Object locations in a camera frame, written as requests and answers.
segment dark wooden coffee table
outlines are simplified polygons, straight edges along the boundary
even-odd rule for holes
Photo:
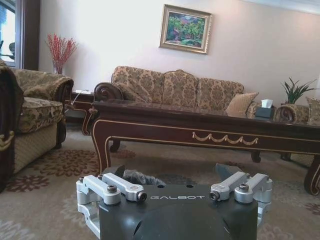
[[[125,100],[94,102],[99,117],[92,139],[100,171],[110,167],[108,143],[117,151],[121,140],[207,148],[249,150],[258,162],[260,151],[314,155],[304,180],[305,190],[319,194],[320,127],[256,120],[237,114]]]

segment bolt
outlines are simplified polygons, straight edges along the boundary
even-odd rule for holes
[[[138,202],[144,202],[147,199],[147,194],[143,191],[139,192],[136,196]]]
[[[212,201],[217,201],[217,200],[220,199],[220,194],[217,191],[212,191],[212,192],[209,193],[209,198]]]
[[[114,185],[109,185],[109,186],[106,188],[106,190],[108,191],[108,193],[114,194],[114,193],[117,192],[117,187],[114,186]]]
[[[242,184],[239,185],[239,189],[241,190],[241,192],[244,192],[244,193],[248,192],[249,191],[249,185],[242,183]]]

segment gold picture frame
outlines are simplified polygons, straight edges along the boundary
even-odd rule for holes
[[[165,4],[160,48],[208,54],[212,14]]]

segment patterned sofa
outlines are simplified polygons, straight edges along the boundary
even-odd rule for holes
[[[64,99],[73,80],[0,61],[0,192],[12,174],[66,138]]]
[[[112,74],[111,83],[102,82],[96,86],[95,99],[125,99],[224,111],[233,97],[243,94],[244,91],[241,83],[198,78],[183,70],[161,73],[131,66],[118,66]],[[253,115],[259,105],[252,102],[247,114]]]

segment red branches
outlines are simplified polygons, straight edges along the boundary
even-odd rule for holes
[[[77,43],[73,38],[61,38],[56,34],[53,34],[53,36],[48,34],[47,41],[45,43],[50,50],[55,72],[61,74],[63,65],[77,49]]]

